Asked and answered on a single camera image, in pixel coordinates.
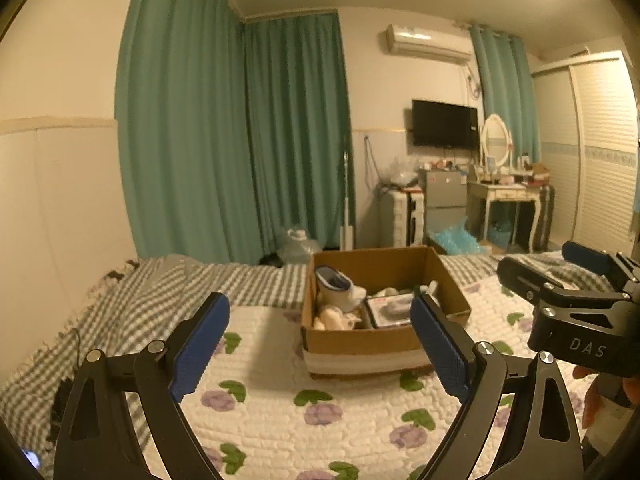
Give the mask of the white floor mop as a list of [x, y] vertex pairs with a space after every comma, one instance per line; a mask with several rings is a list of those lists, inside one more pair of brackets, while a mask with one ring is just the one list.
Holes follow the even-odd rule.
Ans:
[[343, 220], [341, 226], [341, 250], [354, 249], [354, 226], [352, 225], [352, 155], [350, 145], [343, 150]]

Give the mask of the grey checked bed sheet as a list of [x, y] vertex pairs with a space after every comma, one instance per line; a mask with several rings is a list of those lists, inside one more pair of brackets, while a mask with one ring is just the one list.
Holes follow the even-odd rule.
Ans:
[[[533, 308], [514, 292], [502, 287], [496, 275], [495, 256], [439, 256], [471, 306], [464, 328], [477, 341], [488, 341], [506, 356], [530, 356], [528, 338], [532, 331]], [[305, 270], [303, 302], [308, 264]], [[1, 416], [17, 444], [39, 456], [40, 471], [51, 478], [58, 430], [52, 427], [55, 393], [62, 380], [78, 371], [87, 353], [102, 350], [107, 356], [126, 356], [141, 351], [155, 339], [145, 339], [136, 323], [134, 302], [141, 289], [167, 272], [210, 269], [220, 278], [236, 275], [249, 266], [242, 263], [202, 263], [182, 255], [136, 260], [104, 278], [91, 289], [84, 310], [71, 318], [64, 330], [20, 366], [1, 390]], [[372, 378], [317, 377], [317, 379]]]

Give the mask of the white louvred wardrobe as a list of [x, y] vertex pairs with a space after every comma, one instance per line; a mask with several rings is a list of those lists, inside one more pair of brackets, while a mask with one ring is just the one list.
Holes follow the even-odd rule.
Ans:
[[638, 117], [622, 51], [566, 58], [533, 72], [540, 160], [550, 171], [550, 240], [634, 249]]

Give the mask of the teal curtain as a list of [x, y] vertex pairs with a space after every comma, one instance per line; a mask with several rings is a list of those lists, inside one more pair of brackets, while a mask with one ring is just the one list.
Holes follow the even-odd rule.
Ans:
[[340, 244], [350, 172], [341, 23], [244, 23], [226, 0], [131, 0], [115, 89], [138, 254], [255, 264], [288, 228]]
[[496, 114], [510, 130], [514, 157], [540, 159], [534, 81], [524, 42], [488, 26], [469, 29], [480, 70], [485, 116]]

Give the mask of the white air conditioner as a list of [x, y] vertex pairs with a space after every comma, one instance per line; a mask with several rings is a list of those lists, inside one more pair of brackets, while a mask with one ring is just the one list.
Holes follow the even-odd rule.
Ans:
[[390, 53], [420, 56], [465, 65], [472, 60], [472, 44], [465, 38], [420, 27], [388, 25], [386, 39]]

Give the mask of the white suitcase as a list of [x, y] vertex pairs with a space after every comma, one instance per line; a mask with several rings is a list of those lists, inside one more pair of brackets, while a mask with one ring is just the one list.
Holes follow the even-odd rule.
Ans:
[[383, 193], [378, 201], [380, 245], [422, 245], [424, 214], [424, 195], [420, 188], [392, 188]]

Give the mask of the white green pipe-cleaner flower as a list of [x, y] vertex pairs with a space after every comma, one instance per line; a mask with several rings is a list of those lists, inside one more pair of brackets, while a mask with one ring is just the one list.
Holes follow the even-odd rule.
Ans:
[[416, 285], [413, 288], [397, 289], [385, 287], [368, 298], [368, 303], [386, 313], [401, 314], [410, 310], [413, 299], [431, 295], [436, 297], [438, 283], [430, 281], [427, 285]]

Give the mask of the white sock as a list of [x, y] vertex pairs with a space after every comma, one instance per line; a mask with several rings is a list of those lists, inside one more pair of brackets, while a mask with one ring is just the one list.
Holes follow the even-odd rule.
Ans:
[[322, 306], [333, 306], [344, 313], [357, 309], [367, 297], [367, 291], [343, 272], [332, 266], [318, 266], [314, 270], [317, 283], [317, 302]]

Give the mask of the teal curtain right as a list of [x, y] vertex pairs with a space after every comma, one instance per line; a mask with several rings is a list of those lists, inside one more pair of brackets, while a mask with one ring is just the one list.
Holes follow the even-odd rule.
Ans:
[[485, 116], [496, 114], [510, 130], [514, 157], [540, 159], [534, 81], [524, 42], [488, 26], [469, 29], [480, 70]]

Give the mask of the white dressing table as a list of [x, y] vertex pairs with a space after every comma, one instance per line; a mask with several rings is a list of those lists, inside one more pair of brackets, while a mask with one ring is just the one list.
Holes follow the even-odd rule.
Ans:
[[520, 212], [523, 204], [534, 206], [534, 216], [532, 225], [529, 228], [527, 251], [531, 254], [535, 251], [536, 227], [541, 215], [541, 187], [536, 185], [525, 185], [523, 183], [514, 184], [488, 184], [471, 182], [468, 184], [468, 195], [471, 200], [479, 200], [485, 205], [482, 229], [480, 230], [480, 241], [488, 242], [489, 227], [492, 220], [497, 220], [494, 209], [500, 212], [514, 212], [512, 221], [511, 242], [515, 242], [515, 235], [518, 232], [520, 223]]

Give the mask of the floral white quilt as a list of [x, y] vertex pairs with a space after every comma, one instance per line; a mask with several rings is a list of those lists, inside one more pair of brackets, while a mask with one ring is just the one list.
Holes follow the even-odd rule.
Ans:
[[198, 388], [181, 403], [227, 479], [413, 479], [459, 409], [437, 377], [408, 370], [317, 379], [303, 358], [302, 266], [173, 270], [137, 294], [145, 339], [164, 338], [211, 292], [231, 318]]

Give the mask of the silver mini fridge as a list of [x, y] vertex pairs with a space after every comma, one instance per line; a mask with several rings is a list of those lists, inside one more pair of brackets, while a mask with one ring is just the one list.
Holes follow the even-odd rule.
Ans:
[[419, 170], [424, 203], [424, 235], [464, 226], [468, 185], [458, 170]]

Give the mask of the black white packaged box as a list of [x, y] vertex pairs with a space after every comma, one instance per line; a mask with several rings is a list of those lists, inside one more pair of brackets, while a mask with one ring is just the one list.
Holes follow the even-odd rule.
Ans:
[[413, 294], [368, 298], [364, 307], [371, 326], [382, 330], [409, 325], [412, 300]]

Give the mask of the cream lace cloth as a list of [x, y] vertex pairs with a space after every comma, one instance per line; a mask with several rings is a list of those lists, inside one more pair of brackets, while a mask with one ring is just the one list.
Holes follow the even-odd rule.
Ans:
[[314, 317], [312, 328], [314, 330], [353, 330], [361, 318], [352, 312], [345, 313], [339, 307], [325, 304], [318, 310]]

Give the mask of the phone with lit screen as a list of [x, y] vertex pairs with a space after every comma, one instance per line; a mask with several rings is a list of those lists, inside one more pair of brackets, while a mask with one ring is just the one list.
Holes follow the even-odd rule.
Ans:
[[29, 450], [24, 450], [23, 454], [35, 469], [38, 469], [40, 467], [40, 459], [36, 453]]

